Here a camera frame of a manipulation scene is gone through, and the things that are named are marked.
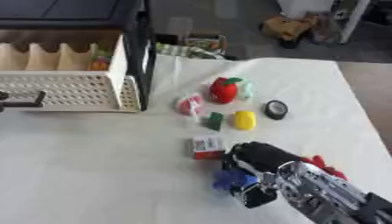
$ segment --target black tape roll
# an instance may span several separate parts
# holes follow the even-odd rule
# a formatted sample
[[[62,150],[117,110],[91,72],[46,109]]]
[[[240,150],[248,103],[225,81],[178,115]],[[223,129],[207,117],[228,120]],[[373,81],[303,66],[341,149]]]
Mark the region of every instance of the black tape roll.
[[[289,112],[289,108],[282,101],[269,101],[265,105],[264,114],[274,120],[282,120]]]

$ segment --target white paper sheet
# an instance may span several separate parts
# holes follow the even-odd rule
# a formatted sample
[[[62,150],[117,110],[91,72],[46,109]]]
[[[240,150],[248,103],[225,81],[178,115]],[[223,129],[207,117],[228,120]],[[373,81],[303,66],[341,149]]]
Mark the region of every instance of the white paper sheet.
[[[363,191],[392,200],[390,156],[336,63],[159,56],[147,112],[0,114],[0,222],[310,223],[283,199],[248,210],[219,195],[211,187],[219,163],[190,157],[186,140],[215,132],[174,113],[173,100],[205,91],[218,76],[242,77],[256,90],[249,102],[206,104],[203,115],[256,112],[254,131],[223,123],[220,135],[228,147],[261,141],[304,156],[320,154]],[[282,121],[261,112],[273,99],[290,107]]]

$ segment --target red and white box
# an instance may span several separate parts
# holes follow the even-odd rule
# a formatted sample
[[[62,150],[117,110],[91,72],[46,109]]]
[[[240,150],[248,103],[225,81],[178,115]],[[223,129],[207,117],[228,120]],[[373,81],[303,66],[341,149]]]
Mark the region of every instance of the red and white box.
[[[198,136],[192,139],[195,159],[221,159],[225,154],[223,140],[219,136]]]

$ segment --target yellow lemon toy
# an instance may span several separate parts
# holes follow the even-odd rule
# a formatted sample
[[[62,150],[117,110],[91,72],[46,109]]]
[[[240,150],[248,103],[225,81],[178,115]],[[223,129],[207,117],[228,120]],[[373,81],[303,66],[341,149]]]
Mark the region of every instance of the yellow lemon toy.
[[[234,126],[238,130],[252,130],[256,126],[255,113],[248,110],[240,110],[235,112]]]

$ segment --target robotic arm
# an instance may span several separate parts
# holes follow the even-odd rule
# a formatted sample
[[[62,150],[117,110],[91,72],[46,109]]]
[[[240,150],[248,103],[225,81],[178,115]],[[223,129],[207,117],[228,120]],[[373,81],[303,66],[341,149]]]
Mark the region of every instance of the robotic arm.
[[[392,204],[385,199],[266,143],[237,144],[224,156],[222,170],[236,176],[226,190],[249,208],[280,192],[315,223],[392,224]]]

